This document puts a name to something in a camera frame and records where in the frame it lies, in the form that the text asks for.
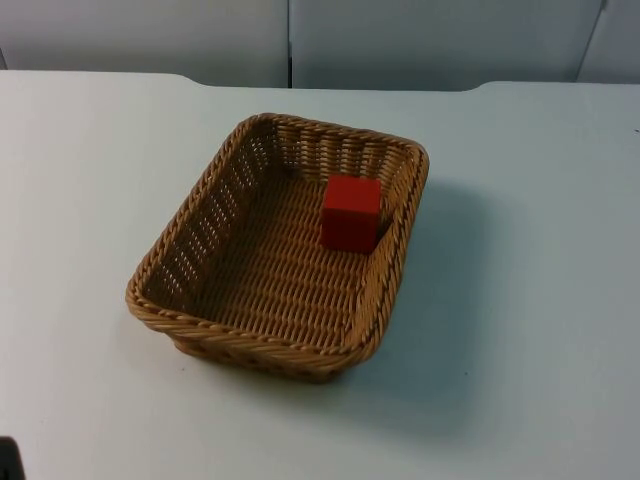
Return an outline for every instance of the red block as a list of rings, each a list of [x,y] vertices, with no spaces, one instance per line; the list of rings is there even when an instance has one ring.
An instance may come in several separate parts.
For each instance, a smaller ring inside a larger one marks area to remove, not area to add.
[[[379,180],[331,175],[322,206],[320,243],[332,250],[371,253],[379,217]]]

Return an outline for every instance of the white wall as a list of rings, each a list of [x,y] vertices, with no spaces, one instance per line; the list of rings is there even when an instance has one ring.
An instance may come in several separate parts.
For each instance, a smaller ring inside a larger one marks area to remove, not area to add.
[[[578,80],[640,83],[640,0],[607,0]]]
[[[573,81],[599,8],[600,0],[291,0],[293,85]]]
[[[286,86],[287,0],[0,0],[0,48],[11,69]]]

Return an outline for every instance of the wicker basket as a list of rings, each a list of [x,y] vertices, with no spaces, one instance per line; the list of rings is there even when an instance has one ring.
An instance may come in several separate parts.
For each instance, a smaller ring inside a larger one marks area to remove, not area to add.
[[[380,344],[428,168],[409,140],[288,115],[251,117],[138,266],[129,309],[190,355],[327,381]],[[331,173],[381,181],[371,255],[319,245]]]

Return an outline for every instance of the black object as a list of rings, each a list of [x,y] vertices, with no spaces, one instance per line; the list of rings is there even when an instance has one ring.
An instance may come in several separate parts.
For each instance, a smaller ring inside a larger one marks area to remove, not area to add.
[[[13,438],[0,437],[0,480],[25,480],[20,450]]]

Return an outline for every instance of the white table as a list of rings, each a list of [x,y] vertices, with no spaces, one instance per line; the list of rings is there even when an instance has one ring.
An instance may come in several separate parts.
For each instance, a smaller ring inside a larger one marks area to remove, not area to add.
[[[326,386],[183,355],[124,303],[226,134],[262,111],[431,156],[387,337]],[[29,479],[637,479],[639,129],[640,86],[0,72],[0,434]]]

